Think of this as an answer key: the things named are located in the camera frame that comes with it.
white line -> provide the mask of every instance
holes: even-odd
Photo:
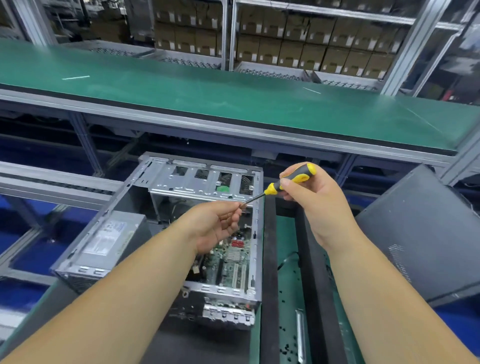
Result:
[[[321,92],[318,92],[318,91],[313,91],[313,90],[310,90],[309,88],[306,88],[306,87],[304,87],[304,89],[305,89],[305,90],[312,91],[312,92],[314,92],[314,93],[316,93],[316,94],[320,94],[320,95],[322,94]]]
[[[90,76],[78,76],[78,77],[68,77],[68,78],[62,78],[62,80],[76,80],[77,78],[87,78]]]

person's left hand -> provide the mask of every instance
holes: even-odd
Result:
[[[240,202],[213,201],[198,204],[173,224],[195,239],[199,254],[205,254],[222,239],[238,230]]]

person's right hand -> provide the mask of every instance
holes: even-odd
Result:
[[[299,166],[297,163],[280,173],[280,178],[289,175]],[[353,234],[362,234],[347,199],[335,180],[322,168],[315,165],[317,173],[307,182],[296,184],[281,179],[286,200],[297,201],[305,210],[312,232],[318,243],[326,250],[342,248],[351,241]]]

forearm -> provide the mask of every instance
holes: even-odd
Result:
[[[194,243],[180,229],[164,230],[43,326],[4,363],[139,362],[180,291],[195,254]]]
[[[477,363],[360,230],[348,249],[328,253],[366,363]]]

screwdriver handle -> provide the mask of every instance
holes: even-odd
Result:
[[[302,183],[308,181],[310,177],[313,177],[317,173],[317,169],[312,163],[302,164],[296,170],[294,170],[291,174],[287,176],[283,176],[282,178],[287,178],[295,183]],[[271,183],[268,185],[267,189],[265,190],[265,194],[277,194],[282,191],[283,188],[280,186],[280,180],[275,183]]]

